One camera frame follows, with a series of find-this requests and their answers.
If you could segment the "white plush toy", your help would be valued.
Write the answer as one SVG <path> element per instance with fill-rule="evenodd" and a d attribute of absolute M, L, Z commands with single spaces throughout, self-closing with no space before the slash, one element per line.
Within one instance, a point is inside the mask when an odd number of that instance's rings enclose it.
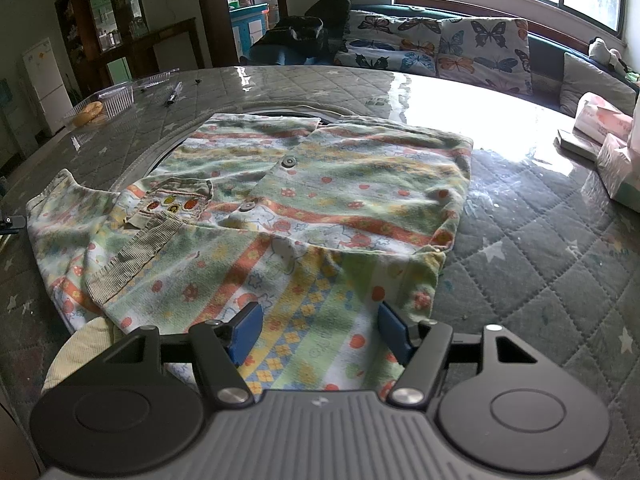
<path fill-rule="evenodd" d="M 594 62 L 605 66 L 611 72 L 620 76 L 625 76 L 627 73 L 627 65 L 620 52 L 616 49 L 610 49 L 600 37 L 590 41 L 588 55 Z"/>

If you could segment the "dark wooden desk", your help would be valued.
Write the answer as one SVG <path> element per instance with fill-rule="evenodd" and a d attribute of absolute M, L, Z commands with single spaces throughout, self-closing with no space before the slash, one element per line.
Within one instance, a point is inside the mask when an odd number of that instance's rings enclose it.
<path fill-rule="evenodd" d="M 187 18 L 175 24 L 147 32 L 141 37 L 107 50 L 91 62 L 101 76 L 115 81 L 108 66 L 124 60 L 132 80 L 159 74 L 163 70 L 201 70 L 205 67 L 196 19 Z"/>

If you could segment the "black backpack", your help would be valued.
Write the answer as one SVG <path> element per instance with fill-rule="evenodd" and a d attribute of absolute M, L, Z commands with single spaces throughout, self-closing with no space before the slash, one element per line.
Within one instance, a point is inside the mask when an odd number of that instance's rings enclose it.
<path fill-rule="evenodd" d="M 352 2 L 318 0 L 304 15 L 281 18 L 242 57 L 244 65 L 331 65 L 344 47 Z"/>

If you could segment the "colourful patterned child's garment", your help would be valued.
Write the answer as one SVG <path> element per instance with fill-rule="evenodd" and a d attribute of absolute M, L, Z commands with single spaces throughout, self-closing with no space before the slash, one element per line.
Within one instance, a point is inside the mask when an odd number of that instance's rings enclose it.
<path fill-rule="evenodd" d="M 121 191 L 60 171 L 26 206 L 44 287 L 70 330 L 58 385 L 136 328 L 183 334 L 251 302 L 250 390 L 371 389 L 401 366 L 378 306 L 431 315 L 471 180 L 472 142 L 353 117 L 218 114 Z"/>

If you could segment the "black marker pen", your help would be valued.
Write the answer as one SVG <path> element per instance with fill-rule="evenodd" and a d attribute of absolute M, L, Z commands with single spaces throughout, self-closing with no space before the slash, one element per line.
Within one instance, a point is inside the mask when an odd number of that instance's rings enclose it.
<path fill-rule="evenodd" d="M 178 97 L 180 96 L 182 89 L 183 89 L 183 82 L 178 81 L 175 84 L 175 87 L 171 89 L 171 92 L 169 93 L 169 96 L 165 101 L 165 105 L 171 106 L 172 104 L 174 104 L 177 101 Z"/>

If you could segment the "grey pillow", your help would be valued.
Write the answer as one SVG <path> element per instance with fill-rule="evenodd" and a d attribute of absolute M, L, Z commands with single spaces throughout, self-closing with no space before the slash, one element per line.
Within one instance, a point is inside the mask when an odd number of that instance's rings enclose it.
<path fill-rule="evenodd" d="M 626 115 L 634 112 L 638 93 L 633 88 L 582 58 L 565 53 L 564 75 L 560 90 L 561 112 L 574 116 L 578 101 L 588 92 L 607 100 Z"/>

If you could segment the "blue sofa bench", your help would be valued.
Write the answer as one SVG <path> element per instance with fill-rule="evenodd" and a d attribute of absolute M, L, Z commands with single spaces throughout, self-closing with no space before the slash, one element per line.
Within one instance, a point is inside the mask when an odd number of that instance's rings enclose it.
<path fill-rule="evenodd" d="M 429 8 L 421 8 L 420 6 L 386 6 L 379 4 L 378 6 L 356 6 L 352 11 L 368 11 L 373 13 L 385 14 L 389 16 L 423 16 L 424 18 L 434 18 L 435 20 L 443 20 L 444 18 L 495 18 L 495 16 L 464 16 L 460 14 L 451 14 L 444 11 L 436 11 Z M 531 96 L 518 96 L 519 98 L 532 101 L 542 106 L 550 107 L 552 110 L 560 110 L 560 90 L 564 75 L 564 54 L 570 53 L 582 58 L 584 61 L 591 63 L 605 73 L 620 80 L 624 84 L 628 84 L 638 93 L 637 86 L 623 77 L 611 72 L 605 66 L 594 62 L 587 55 L 584 55 L 567 46 L 563 46 L 558 42 L 549 39 L 541 34 L 533 32 L 533 25 L 526 21 L 528 25 L 528 43 L 529 43 L 529 61 L 530 72 L 532 73 L 534 93 Z"/>

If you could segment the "blue white cabinet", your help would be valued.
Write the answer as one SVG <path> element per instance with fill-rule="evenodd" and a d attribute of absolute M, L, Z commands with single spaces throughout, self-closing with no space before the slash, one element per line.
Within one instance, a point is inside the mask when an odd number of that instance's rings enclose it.
<path fill-rule="evenodd" d="M 238 58 L 246 58 L 252 45 L 268 29 L 268 3 L 238 6 L 229 11 L 231 29 Z"/>

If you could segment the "pink tissue pack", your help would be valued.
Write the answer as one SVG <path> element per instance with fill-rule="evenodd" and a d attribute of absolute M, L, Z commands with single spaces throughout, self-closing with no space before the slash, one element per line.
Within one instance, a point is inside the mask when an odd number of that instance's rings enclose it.
<path fill-rule="evenodd" d="M 608 197 L 639 212 L 639 153 L 630 148 L 627 142 L 608 134 L 596 165 Z"/>
<path fill-rule="evenodd" d="M 578 101 L 574 127 L 600 144 L 607 136 L 626 142 L 633 123 L 631 116 L 595 93 L 587 92 Z"/>

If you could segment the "orange bread roll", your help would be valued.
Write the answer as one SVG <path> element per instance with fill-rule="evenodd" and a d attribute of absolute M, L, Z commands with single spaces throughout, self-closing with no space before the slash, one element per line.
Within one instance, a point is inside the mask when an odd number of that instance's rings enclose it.
<path fill-rule="evenodd" d="M 104 105 L 101 101 L 93 101 L 85 105 L 74 117 L 72 124 L 76 127 L 87 125 L 103 112 Z"/>

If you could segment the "clear plastic tray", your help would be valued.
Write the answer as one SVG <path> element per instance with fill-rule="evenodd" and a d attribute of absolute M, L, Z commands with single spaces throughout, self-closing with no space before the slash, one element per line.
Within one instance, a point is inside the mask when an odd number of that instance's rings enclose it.
<path fill-rule="evenodd" d="M 93 101 L 101 101 L 104 105 L 103 112 L 99 114 L 92 122 L 88 122 L 87 125 L 99 125 L 104 122 L 110 122 L 116 118 L 119 114 L 122 114 L 125 110 L 134 105 L 134 96 L 137 92 L 144 93 L 149 89 L 152 89 L 160 84 L 167 82 L 170 77 L 178 73 L 178 68 L 173 70 L 166 70 L 152 76 L 137 79 L 135 81 L 125 81 L 120 84 L 114 84 L 114 86 L 105 88 L 98 92 L 94 92 L 87 96 L 85 99 L 75 105 L 69 112 L 67 112 L 63 118 L 63 125 L 67 129 L 76 129 L 72 124 L 73 117 L 88 103 Z"/>

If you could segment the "butterfly print cushion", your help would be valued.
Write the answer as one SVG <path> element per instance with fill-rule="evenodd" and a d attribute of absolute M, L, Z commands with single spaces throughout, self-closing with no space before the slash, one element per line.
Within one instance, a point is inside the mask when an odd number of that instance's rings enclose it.
<path fill-rule="evenodd" d="M 334 63 L 439 77 L 514 96 L 534 93 L 520 18 L 424 18 L 352 11 Z"/>

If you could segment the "white refrigerator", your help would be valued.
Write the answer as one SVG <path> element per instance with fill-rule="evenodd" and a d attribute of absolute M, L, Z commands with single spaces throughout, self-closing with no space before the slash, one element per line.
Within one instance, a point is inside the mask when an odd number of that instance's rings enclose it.
<path fill-rule="evenodd" d="M 22 61 L 32 88 L 32 98 L 51 136 L 65 127 L 64 117 L 72 109 L 63 77 L 49 38 L 23 53 Z"/>

